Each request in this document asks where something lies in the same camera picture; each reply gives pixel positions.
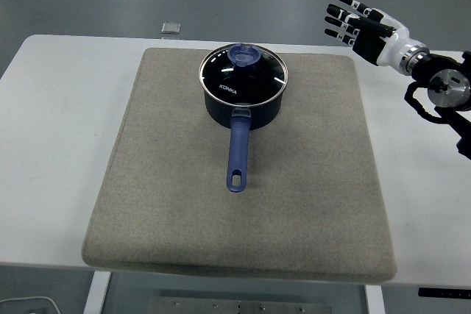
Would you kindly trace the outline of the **white and black hand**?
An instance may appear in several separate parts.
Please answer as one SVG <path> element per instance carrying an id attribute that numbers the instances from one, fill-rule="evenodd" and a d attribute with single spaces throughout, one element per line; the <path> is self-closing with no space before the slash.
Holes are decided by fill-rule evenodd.
<path id="1" fill-rule="evenodd" d="M 333 27 L 325 34 L 352 47 L 368 63 L 410 76 L 412 59 L 430 53 L 424 43 L 410 38 L 405 25 L 384 11 L 357 0 L 338 1 L 344 6 L 327 7 L 325 21 Z"/>

